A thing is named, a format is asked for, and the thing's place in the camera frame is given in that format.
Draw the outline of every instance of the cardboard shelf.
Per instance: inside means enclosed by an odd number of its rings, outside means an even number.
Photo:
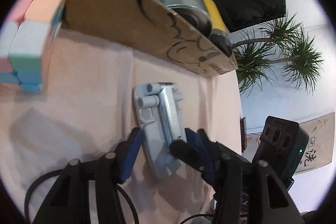
[[[119,42],[205,77],[235,70],[228,58],[158,0],[66,0],[63,28]]]

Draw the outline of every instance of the potted palm plant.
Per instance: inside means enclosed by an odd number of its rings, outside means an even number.
[[[322,71],[322,54],[314,49],[314,38],[305,33],[303,24],[293,19],[263,23],[259,28],[262,38],[255,38],[254,32],[243,32],[244,39],[232,45],[241,94],[255,84],[262,90],[262,81],[273,80],[268,71],[273,72],[273,65],[278,63],[283,63],[285,81],[296,88],[304,85],[307,93],[314,91]]]

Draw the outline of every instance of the gray plastic bracket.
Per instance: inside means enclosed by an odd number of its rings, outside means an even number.
[[[152,172],[158,179],[168,177],[184,164],[169,153],[173,140],[186,142],[179,108],[183,95],[176,83],[147,83],[137,86],[133,96]]]

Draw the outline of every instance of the pink tablecloth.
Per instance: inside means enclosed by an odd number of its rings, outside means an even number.
[[[63,168],[72,158],[97,159],[127,138],[136,126],[132,88],[155,81],[179,84],[185,127],[205,128],[212,140],[240,152],[241,103],[234,71],[206,79],[118,43],[62,30],[54,42],[47,92],[25,96],[0,85],[0,172],[19,209],[23,212],[26,191],[40,175]],[[53,182],[36,190],[31,218]],[[172,224],[205,211],[212,193],[200,173],[187,166],[157,180],[142,148],[123,188],[140,222],[153,224]],[[92,223],[98,223],[92,184],[90,202]]]

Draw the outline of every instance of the chinese character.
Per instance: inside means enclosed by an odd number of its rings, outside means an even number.
[[[311,151],[307,151],[305,153],[305,157],[306,157],[306,159],[304,160],[304,166],[305,167],[308,165],[309,162],[314,161],[314,159],[316,158],[315,153],[316,153],[316,150],[314,150],[314,149],[312,149]]]
[[[315,145],[315,137],[309,138],[308,147],[312,147],[314,145]]]

